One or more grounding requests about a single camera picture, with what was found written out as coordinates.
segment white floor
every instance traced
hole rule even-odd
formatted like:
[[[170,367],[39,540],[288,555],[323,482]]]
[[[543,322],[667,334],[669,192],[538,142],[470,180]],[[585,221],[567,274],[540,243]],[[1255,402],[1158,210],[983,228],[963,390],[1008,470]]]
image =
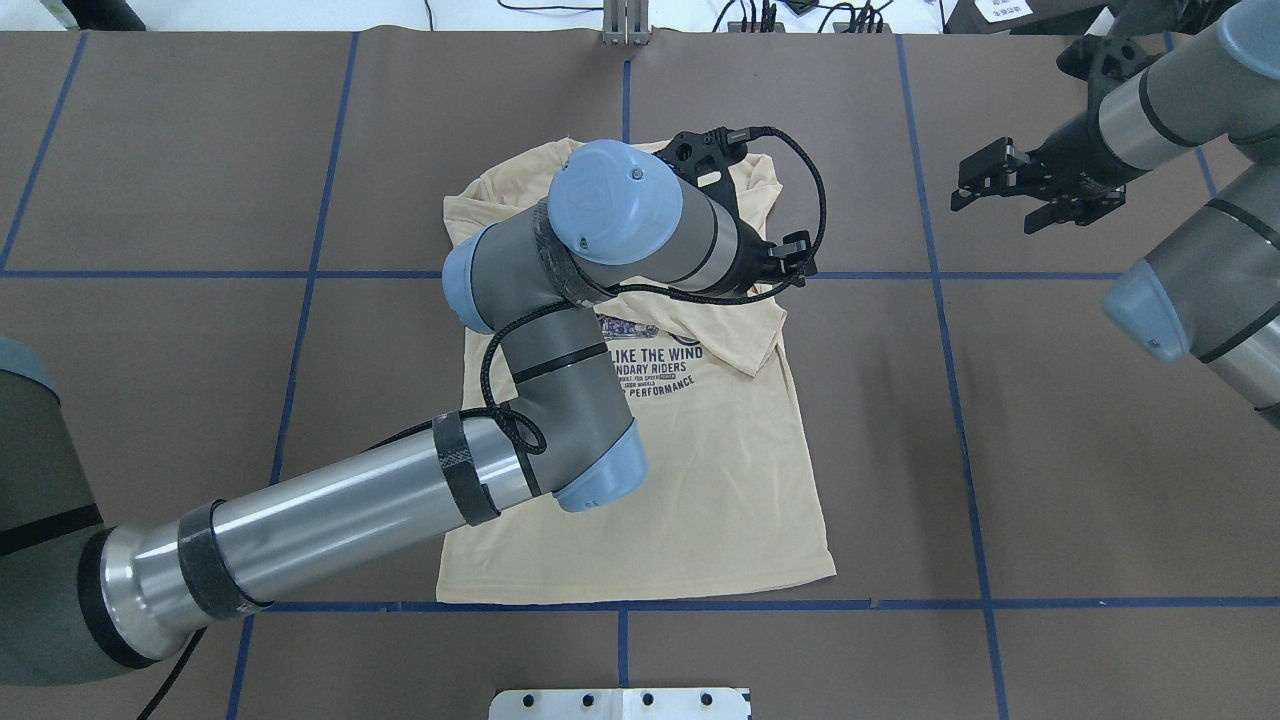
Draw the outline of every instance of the white floor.
[[[744,0],[750,9],[754,0]],[[886,22],[895,32],[937,33],[942,19],[938,3],[950,14],[956,0],[892,0],[884,8]],[[422,0],[128,0],[150,29],[157,31],[351,31],[393,24],[428,29],[426,3]],[[508,0],[511,5],[567,4],[599,6],[600,0]],[[600,27],[596,12],[517,12],[498,5],[497,0],[431,0],[436,29],[559,29]],[[778,22],[787,32],[814,32],[826,10],[817,9],[796,17],[778,3]],[[723,8],[721,0],[652,0],[649,19],[655,27],[686,32],[708,32]],[[724,17],[740,20],[742,12],[735,4]],[[835,22],[849,19],[847,10],[832,14],[824,32]],[[61,26],[44,8],[41,0],[0,1],[0,29],[59,31]]]

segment robotic arm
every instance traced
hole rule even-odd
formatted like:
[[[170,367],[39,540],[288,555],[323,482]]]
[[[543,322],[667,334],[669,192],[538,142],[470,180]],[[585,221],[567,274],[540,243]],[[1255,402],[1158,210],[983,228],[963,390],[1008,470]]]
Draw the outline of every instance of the robotic arm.
[[[1244,0],[1158,59],[1085,37],[1057,59],[1088,110],[1030,152],[1000,138],[960,164],[951,209],[988,195],[1047,204],[1024,232],[1087,225],[1125,183],[1221,135],[1254,165],[1110,290],[1103,310],[1156,357],[1208,365],[1280,428],[1280,4]]]
[[[737,215],[728,168],[762,135],[800,152],[824,208],[817,169],[773,128],[681,133],[655,155],[590,142],[545,200],[445,260],[451,307],[494,333],[483,375],[500,343],[516,400],[493,402],[485,379],[486,407],[159,528],[104,529],[52,383],[0,338],[0,683],[146,667],[200,628],[534,496],[582,511],[634,491],[644,448],[590,307],[630,290],[732,305],[804,284],[822,224],[774,246]],[[618,284],[631,277],[675,290]],[[776,287],[748,297],[756,283]]]

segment cloth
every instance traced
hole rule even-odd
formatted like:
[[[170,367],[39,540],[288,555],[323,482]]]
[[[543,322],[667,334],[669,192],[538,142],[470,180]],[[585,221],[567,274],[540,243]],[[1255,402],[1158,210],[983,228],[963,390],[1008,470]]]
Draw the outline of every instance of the cloth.
[[[454,245],[529,208],[581,143],[561,140],[484,173],[444,200]],[[652,151],[662,143],[637,146]],[[731,170],[762,237],[782,186],[767,155]],[[836,573],[772,300],[722,307],[630,293],[598,305],[649,457],[630,496],[566,512],[550,495],[444,538],[436,598],[538,605],[777,589]],[[488,336],[467,331],[463,406],[481,405]],[[515,396],[499,352],[498,401]]]

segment beige t-shirt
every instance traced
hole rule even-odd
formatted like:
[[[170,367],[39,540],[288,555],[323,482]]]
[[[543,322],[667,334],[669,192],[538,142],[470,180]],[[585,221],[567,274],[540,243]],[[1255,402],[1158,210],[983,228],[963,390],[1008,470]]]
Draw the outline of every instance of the beige t-shirt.
[[[547,195],[581,143],[524,152],[444,200],[454,245]],[[655,150],[660,143],[639,146]],[[764,234],[782,190],[767,155],[731,170],[742,219]],[[436,598],[534,605],[785,588],[836,573],[772,300],[723,307],[630,293],[595,307],[649,459],[630,496],[566,512],[550,496],[444,538]],[[466,331],[463,406],[481,405],[489,336]],[[515,396],[499,352],[499,401]]]

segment light blue cap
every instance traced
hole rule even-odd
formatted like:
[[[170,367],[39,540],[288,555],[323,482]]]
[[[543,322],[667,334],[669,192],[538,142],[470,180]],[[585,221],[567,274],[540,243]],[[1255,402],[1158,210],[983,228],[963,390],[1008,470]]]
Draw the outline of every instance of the light blue cap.
[[[632,419],[622,437],[576,480],[556,491],[556,501],[568,512],[582,512],[631,495],[644,484],[649,459],[640,429]]]
[[[680,179],[666,163],[616,140],[575,150],[552,179],[552,229],[570,250],[602,265],[657,252],[684,211]]]
[[[1280,3],[1244,0],[1222,13],[1217,38],[1238,63],[1280,79]]]
[[[476,307],[476,296],[471,290],[471,264],[475,260],[480,237],[492,227],[485,227],[485,229],[468,237],[462,245],[451,250],[449,255],[444,259],[444,270],[440,273],[440,284],[444,286],[444,301],[458,314],[458,319],[462,320],[463,325],[484,334],[493,334],[493,328],[484,322],[484,318],[480,316],[480,310]]]
[[[0,336],[0,372],[36,380],[49,388],[54,396],[58,395],[58,388],[49,379],[49,373],[45,372],[45,364],[40,361],[40,356],[26,345],[4,336]]]
[[[1146,259],[1138,260],[1111,286],[1102,299],[1102,311],[1134,342],[1165,363],[1192,350],[1169,292]]]

